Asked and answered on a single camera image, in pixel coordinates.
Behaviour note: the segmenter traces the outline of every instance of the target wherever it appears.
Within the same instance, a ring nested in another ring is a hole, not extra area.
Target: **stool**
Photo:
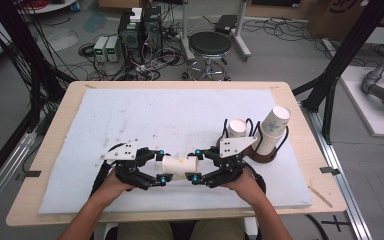
[[[204,58],[202,61],[192,63],[187,70],[187,77],[193,80],[201,79],[205,76],[213,81],[230,80],[224,68],[212,61],[220,59],[227,64],[224,57],[230,53],[232,44],[229,38],[217,32],[199,32],[189,38],[189,49],[193,54]]]

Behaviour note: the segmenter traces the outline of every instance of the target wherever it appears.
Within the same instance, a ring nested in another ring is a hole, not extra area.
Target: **human arm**
[[[121,193],[132,188],[131,185],[118,180],[115,172],[111,171],[104,183],[71,220],[68,227],[58,237],[58,240],[88,240],[104,209],[119,197]]]
[[[292,239],[273,205],[248,170],[244,169],[236,181],[223,186],[234,190],[252,207],[265,240]]]

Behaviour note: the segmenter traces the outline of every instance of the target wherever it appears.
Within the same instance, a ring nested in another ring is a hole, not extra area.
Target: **black tape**
[[[334,175],[334,176],[341,173],[341,172],[339,172],[338,169],[333,169],[332,167],[322,167],[322,168],[320,168],[320,171],[322,173],[332,173],[332,175]]]
[[[39,177],[42,171],[28,171],[25,177]]]

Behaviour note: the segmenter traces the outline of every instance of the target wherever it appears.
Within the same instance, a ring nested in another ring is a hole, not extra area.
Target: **person's left hand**
[[[90,200],[106,208],[117,199],[121,193],[133,188],[134,186],[121,182],[115,176],[113,169],[98,190],[91,196]]]

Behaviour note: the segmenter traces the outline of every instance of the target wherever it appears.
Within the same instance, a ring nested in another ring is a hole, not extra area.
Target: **gray floor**
[[[107,20],[104,16],[117,17],[117,14],[101,14],[93,5],[84,7],[81,13],[69,10],[40,16],[43,24],[53,24],[57,28],[74,30],[79,42],[68,49],[58,52],[67,65],[84,62],[78,56],[77,49],[85,43],[93,42],[99,34],[112,34],[118,26],[117,21]],[[205,21],[197,18],[190,21],[190,28]],[[200,24],[198,29],[211,28],[209,24]],[[291,88],[296,88],[320,75],[329,64],[325,53],[317,50],[313,41],[284,41],[271,36],[262,29],[243,30],[242,36],[252,57],[242,61],[235,50],[226,58],[226,69],[232,81],[285,81]],[[380,62],[383,57],[365,46],[359,58],[365,61]],[[113,69],[117,64],[109,64]],[[167,67],[161,70],[159,80],[181,80],[186,65]],[[89,73],[90,66],[84,67]],[[71,68],[79,79],[86,79],[83,69]],[[305,99],[307,93],[297,96]],[[15,130],[29,109],[28,91],[17,75],[14,67],[5,56],[0,57],[0,148]],[[350,97],[341,84],[338,84],[332,121],[332,142],[341,161],[346,177],[356,197],[358,205],[369,227],[373,239],[384,239],[384,138],[372,137],[361,117],[352,104]],[[33,156],[26,161],[28,168]],[[20,188],[22,181],[16,180],[21,169],[12,177],[0,196],[0,239],[55,239],[64,229],[64,225],[33,228],[12,228],[5,224],[5,218]],[[335,214],[340,222],[348,222],[346,213]],[[317,220],[333,221],[333,214],[317,214]],[[321,239],[317,228],[303,215],[282,216],[294,239]],[[330,239],[354,239],[352,229],[347,225],[322,224]]]

